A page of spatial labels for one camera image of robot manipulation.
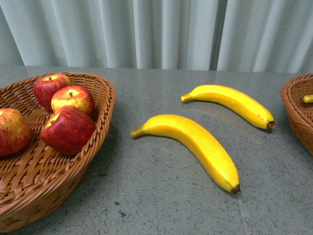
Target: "banana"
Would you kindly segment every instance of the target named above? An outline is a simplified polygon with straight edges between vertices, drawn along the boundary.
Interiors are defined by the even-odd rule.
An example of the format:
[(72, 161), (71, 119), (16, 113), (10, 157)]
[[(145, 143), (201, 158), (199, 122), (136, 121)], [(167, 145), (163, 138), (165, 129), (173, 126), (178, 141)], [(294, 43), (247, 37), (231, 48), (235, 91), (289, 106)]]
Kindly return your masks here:
[(197, 157), (218, 186), (234, 194), (240, 192), (239, 173), (233, 160), (221, 144), (195, 121), (174, 114), (157, 115), (131, 131), (133, 139), (142, 135), (178, 140)]
[(313, 103), (313, 94), (307, 94), (303, 97), (305, 103)]
[(275, 127), (272, 114), (250, 96), (230, 87), (201, 85), (181, 97), (182, 102), (202, 100), (219, 103), (233, 110), (252, 125), (271, 131)]

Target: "granite table surface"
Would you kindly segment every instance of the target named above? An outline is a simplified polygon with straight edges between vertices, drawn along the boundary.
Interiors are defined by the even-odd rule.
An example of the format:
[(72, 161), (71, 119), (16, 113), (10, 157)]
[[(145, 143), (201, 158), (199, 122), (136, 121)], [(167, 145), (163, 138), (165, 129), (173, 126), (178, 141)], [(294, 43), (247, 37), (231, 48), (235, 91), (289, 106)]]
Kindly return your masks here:
[[(0, 67), (0, 87), (51, 72), (95, 73), (117, 91), (109, 133), (83, 179), (53, 213), (11, 235), (313, 234), (313, 156), (291, 130), (280, 98), (290, 73)], [(273, 114), (271, 133), (222, 105), (180, 97), (203, 84), (238, 89)], [(158, 114), (206, 128), (238, 168), (241, 193), (218, 187), (180, 142), (132, 129)]]

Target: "fruit basket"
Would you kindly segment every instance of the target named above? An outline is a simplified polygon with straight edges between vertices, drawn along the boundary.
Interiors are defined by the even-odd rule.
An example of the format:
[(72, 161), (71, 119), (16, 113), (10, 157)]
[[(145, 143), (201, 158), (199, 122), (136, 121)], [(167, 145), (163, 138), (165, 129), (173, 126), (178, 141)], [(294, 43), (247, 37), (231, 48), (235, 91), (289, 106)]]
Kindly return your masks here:
[(313, 154), (313, 104), (303, 101), (307, 94), (313, 94), (313, 73), (293, 77), (281, 89), (281, 99), (288, 112), (290, 126)]
[(38, 104), (32, 85), (47, 74), (0, 89), (0, 108), (19, 110), (32, 131), (27, 148), (0, 158), (0, 233), (31, 224), (57, 209), (78, 185), (108, 133), (116, 100), (114, 85), (96, 74), (63, 73), (73, 84), (89, 89), (95, 102), (96, 129), (77, 155), (62, 155), (39, 138), (52, 112)]

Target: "red apple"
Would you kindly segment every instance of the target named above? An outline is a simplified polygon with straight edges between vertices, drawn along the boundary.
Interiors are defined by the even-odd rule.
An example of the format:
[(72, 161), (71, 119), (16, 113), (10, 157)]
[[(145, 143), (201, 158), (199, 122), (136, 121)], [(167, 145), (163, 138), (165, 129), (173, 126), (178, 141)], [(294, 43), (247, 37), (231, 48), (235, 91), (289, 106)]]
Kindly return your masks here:
[(49, 147), (63, 154), (79, 153), (95, 130), (95, 123), (72, 105), (58, 109), (48, 120), (40, 138)]
[(81, 85), (67, 86), (57, 91), (51, 100), (51, 108), (55, 112), (65, 105), (73, 105), (92, 117), (94, 100), (90, 91)]
[(30, 138), (30, 128), (18, 110), (0, 109), (0, 157), (24, 149)]
[(52, 110), (51, 99), (53, 95), (63, 87), (72, 85), (69, 78), (62, 73), (55, 73), (42, 77), (34, 82), (34, 95), (44, 108)]

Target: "white curtain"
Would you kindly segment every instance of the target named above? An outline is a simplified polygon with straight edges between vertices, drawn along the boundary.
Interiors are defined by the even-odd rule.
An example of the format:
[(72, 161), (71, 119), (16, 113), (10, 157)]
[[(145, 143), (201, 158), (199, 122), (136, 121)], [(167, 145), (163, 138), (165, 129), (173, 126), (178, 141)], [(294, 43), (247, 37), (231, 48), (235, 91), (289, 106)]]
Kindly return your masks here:
[(0, 65), (313, 72), (312, 0), (0, 0)]

